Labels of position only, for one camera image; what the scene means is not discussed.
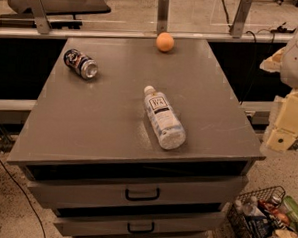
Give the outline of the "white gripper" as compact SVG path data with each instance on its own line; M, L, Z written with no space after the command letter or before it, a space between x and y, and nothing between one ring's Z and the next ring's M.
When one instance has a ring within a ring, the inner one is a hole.
M283 99L275 127L267 129L265 144L273 151L284 152L295 143L298 136L298 90L292 90Z

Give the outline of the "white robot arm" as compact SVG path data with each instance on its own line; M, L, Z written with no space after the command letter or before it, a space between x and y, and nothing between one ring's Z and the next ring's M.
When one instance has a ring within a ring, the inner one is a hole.
M286 151L298 138L298 32L281 56L280 80L292 90L274 103L264 139L267 148L277 152Z

